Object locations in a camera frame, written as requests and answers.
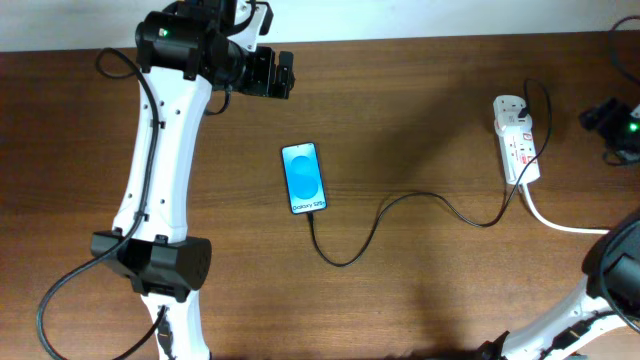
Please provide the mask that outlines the blue screen Galaxy smartphone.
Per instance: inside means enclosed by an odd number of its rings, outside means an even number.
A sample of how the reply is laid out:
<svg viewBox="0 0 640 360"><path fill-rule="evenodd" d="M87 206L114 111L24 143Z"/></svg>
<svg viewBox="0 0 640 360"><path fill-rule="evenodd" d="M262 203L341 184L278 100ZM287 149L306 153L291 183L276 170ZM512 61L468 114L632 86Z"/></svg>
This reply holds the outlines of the blue screen Galaxy smartphone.
<svg viewBox="0 0 640 360"><path fill-rule="evenodd" d="M320 162L312 142L281 149L289 205L293 214L324 210L327 207Z"/></svg>

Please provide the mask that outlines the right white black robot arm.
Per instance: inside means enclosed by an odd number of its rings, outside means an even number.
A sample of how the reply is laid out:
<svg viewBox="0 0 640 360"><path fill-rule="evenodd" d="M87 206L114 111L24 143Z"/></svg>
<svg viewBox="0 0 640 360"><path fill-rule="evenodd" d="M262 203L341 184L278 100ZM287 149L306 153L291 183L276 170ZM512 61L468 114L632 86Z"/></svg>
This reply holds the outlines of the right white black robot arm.
<svg viewBox="0 0 640 360"><path fill-rule="evenodd" d="M540 178L540 169L527 101L500 95L493 109L506 183L519 190L541 223L564 232L597 235L599 239L583 260L583 277L567 297L525 327L483 343L471 357L567 359L611 330L638 330L639 213L633 212L610 230L562 226L544 218L529 190L529 184Z"/></svg>

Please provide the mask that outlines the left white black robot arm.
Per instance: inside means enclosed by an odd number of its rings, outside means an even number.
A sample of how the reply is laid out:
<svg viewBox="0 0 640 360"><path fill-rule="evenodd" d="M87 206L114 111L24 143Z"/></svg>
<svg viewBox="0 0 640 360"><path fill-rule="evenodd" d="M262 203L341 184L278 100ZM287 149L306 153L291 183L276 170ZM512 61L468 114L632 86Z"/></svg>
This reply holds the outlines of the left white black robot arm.
<svg viewBox="0 0 640 360"><path fill-rule="evenodd" d="M292 54L257 42L272 19L265 1L177 1L136 29L140 112L129 180L91 252L141 296L163 359L211 355L199 292L212 246L188 233L189 176L214 92L285 99L293 88Z"/></svg>

